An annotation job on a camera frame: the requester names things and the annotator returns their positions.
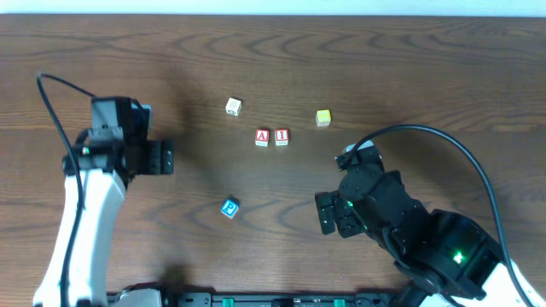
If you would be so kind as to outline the red letter I block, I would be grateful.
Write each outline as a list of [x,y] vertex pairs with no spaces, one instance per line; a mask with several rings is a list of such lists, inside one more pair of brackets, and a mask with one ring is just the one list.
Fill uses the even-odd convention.
[[275,144],[277,146],[287,146],[289,143],[289,130],[277,129],[275,130]]

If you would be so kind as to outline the red letter A block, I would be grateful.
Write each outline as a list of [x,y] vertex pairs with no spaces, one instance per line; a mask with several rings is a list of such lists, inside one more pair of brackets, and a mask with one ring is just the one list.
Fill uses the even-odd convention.
[[267,147],[270,140],[270,131],[265,129],[257,129],[254,140],[256,146]]

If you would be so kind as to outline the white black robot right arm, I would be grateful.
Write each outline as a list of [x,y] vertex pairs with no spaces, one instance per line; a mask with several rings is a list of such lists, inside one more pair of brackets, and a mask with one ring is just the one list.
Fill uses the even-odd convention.
[[502,248],[475,221],[424,205],[408,195],[398,171],[380,160],[347,162],[339,187],[315,196],[322,232],[365,234],[394,259],[411,285],[392,306],[543,306]]

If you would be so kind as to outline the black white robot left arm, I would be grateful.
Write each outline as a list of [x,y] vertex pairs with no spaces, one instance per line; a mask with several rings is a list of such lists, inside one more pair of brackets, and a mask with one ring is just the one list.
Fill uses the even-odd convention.
[[34,306],[109,305],[106,274],[111,239],[132,178],[85,161],[123,149],[116,139],[91,142],[92,135],[92,129],[84,130],[71,150],[80,170],[75,172],[64,164],[65,208],[53,256],[33,297]]

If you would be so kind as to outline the yellow wooden block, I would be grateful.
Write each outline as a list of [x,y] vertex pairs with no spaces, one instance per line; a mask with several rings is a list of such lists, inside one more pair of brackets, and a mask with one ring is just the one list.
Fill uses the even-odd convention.
[[332,120],[331,112],[328,109],[317,110],[316,124],[319,127],[329,126]]

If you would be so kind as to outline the blue letter P block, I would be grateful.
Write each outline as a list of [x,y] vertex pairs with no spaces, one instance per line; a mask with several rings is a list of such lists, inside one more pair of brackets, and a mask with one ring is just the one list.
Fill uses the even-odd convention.
[[227,199],[222,207],[221,207],[221,212],[228,218],[232,219],[236,213],[239,211],[239,205],[237,202],[231,200],[231,199]]

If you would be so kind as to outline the plain white wooden block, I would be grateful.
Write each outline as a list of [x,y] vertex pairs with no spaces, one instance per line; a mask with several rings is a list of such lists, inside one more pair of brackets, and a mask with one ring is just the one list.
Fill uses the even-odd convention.
[[242,107],[242,101],[233,97],[230,97],[226,103],[226,113],[238,116]]

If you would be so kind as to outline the black mounting rail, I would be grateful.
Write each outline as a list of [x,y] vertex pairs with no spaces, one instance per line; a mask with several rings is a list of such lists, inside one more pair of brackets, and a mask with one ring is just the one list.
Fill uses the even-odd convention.
[[155,289],[109,293],[109,306],[171,307],[388,307],[421,306],[422,298],[390,293],[345,294],[240,294],[163,293]]

